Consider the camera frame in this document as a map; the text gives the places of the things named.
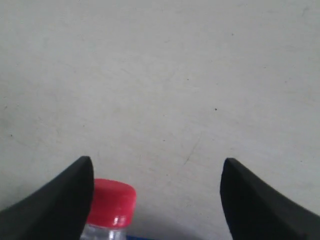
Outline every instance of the concrete floor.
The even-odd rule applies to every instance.
[[[317,0],[2,0],[0,206],[81,155],[138,192],[130,232],[229,240],[235,157],[320,214]]]

